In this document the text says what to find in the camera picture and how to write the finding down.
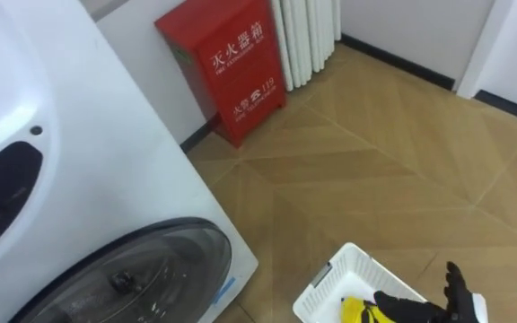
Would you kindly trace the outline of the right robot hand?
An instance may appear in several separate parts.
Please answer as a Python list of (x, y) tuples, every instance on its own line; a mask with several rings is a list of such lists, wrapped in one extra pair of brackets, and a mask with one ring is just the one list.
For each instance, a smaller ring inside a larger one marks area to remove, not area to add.
[(447, 285), (443, 288), (447, 299), (445, 308), (429, 301), (411, 301), (377, 291), (373, 297), (378, 309), (396, 323), (478, 323), (473, 293), (468, 289), (460, 268), (448, 261), (446, 270)]

